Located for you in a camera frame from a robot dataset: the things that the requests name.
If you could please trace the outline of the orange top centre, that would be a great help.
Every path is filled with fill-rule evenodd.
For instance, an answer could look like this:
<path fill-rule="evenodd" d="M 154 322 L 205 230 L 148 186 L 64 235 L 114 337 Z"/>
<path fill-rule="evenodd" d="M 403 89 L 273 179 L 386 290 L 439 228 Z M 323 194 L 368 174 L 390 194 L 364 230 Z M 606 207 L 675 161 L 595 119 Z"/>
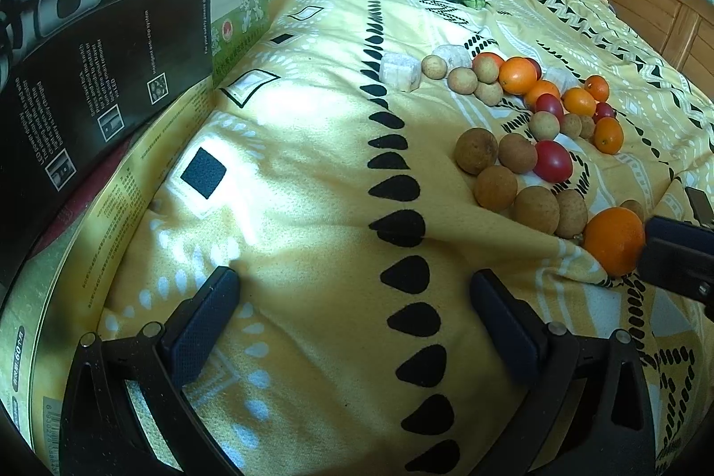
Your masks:
<path fill-rule="evenodd" d="M 524 95 L 535 86 L 539 74 L 527 58 L 512 57 L 503 62 L 498 73 L 498 83 L 508 94 Z"/>

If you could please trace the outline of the wooden headboard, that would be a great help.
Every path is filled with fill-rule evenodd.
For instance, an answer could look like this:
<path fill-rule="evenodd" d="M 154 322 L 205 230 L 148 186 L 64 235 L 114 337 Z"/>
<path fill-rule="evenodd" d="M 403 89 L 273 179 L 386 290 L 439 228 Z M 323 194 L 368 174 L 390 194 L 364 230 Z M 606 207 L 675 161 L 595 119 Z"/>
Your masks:
<path fill-rule="evenodd" d="M 714 26 L 709 0 L 607 0 L 670 65 L 713 95 Z"/>

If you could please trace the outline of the brown potato-like fruit centre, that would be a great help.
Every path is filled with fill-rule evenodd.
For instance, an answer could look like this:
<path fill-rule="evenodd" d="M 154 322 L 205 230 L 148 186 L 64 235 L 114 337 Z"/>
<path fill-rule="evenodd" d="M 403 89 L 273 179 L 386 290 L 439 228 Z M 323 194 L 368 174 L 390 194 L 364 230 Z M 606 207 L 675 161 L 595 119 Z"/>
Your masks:
<path fill-rule="evenodd" d="M 542 186 L 530 186 L 518 193 L 513 204 L 513 218 L 536 231 L 554 234 L 560 220 L 556 196 Z"/>

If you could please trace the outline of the brown longan lower left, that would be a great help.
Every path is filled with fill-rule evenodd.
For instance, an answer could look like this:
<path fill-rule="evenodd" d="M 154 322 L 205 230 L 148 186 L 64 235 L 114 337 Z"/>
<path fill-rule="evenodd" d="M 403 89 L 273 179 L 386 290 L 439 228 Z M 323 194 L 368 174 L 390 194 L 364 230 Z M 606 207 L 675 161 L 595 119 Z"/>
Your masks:
<path fill-rule="evenodd" d="M 506 210 L 517 197 L 518 180 L 510 169 L 502 166 L 485 168 L 473 187 L 474 199 L 485 209 Z"/>

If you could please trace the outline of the brown longan large left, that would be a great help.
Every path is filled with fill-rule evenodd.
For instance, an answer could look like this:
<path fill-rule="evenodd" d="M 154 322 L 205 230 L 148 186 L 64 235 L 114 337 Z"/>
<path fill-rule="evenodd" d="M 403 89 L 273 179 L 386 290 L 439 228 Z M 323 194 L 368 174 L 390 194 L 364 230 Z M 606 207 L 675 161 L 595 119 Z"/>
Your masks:
<path fill-rule="evenodd" d="M 454 161 L 461 170 L 473 176 L 495 164 L 498 140 L 483 128 L 471 128 L 460 135 L 454 149 Z"/>

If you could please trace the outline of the white foam fruit wrap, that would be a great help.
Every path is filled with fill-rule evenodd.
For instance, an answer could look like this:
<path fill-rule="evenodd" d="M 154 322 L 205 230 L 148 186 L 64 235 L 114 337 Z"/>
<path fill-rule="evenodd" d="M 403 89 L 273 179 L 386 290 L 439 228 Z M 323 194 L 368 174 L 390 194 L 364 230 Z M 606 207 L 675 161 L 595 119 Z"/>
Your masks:
<path fill-rule="evenodd" d="M 404 53 L 387 52 L 381 59 L 379 80 L 401 92 L 414 92 L 421 84 L 421 62 Z"/>

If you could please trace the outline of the black product box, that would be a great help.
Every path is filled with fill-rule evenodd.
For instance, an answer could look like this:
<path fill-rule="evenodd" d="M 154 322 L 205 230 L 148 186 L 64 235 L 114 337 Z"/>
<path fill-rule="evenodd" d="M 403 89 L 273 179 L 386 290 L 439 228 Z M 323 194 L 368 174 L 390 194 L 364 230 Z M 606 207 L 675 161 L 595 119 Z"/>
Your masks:
<path fill-rule="evenodd" d="M 1 0 L 1 281 L 133 130 L 212 70 L 209 0 Z"/>

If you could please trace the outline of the large orange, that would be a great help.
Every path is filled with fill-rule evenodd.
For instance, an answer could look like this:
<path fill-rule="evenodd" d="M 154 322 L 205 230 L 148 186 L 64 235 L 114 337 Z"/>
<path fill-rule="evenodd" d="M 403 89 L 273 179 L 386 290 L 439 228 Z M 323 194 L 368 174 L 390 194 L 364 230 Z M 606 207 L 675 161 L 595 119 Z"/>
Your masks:
<path fill-rule="evenodd" d="M 644 246 L 644 224 L 627 208 L 601 211 L 588 222 L 583 233 L 583 249 L 614 278 L 635 270 Z"/>

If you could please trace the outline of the yellow patterned bed blanket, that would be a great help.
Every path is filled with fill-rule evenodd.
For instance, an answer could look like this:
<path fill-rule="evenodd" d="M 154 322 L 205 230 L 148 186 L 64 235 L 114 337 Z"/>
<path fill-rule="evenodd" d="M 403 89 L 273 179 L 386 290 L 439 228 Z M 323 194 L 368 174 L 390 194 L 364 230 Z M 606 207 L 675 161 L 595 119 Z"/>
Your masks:
<path fill-rule="evenodd" d="M 131 336 L 228 266 L 240 305 L 187 401 L 248 475 L 463 475 L 519 395 L 473 313 L 490 268 L 546 320 L 624 329 L 646 378 L 655 470 L 683 453 L 713 397 L 713 328 L 697 304 L 612 277 L 578 244 L 481 208 L 454 150 L 467 130 L 529 133 L 516 97 L 486 105 L 426 80 L 384 84 L 386 54 L 442 45 L 603 75 L 624 144 L 564 138 L 564 187 L 598 215 L 634 200 L 691 220 L 713 187 L 712 101 L 604 0 L 270 0 L 271 25 L 225 91 L 170 109 L 73 237 L 34 370 L 36 443 L 54 438 L 85 331 Z"/>

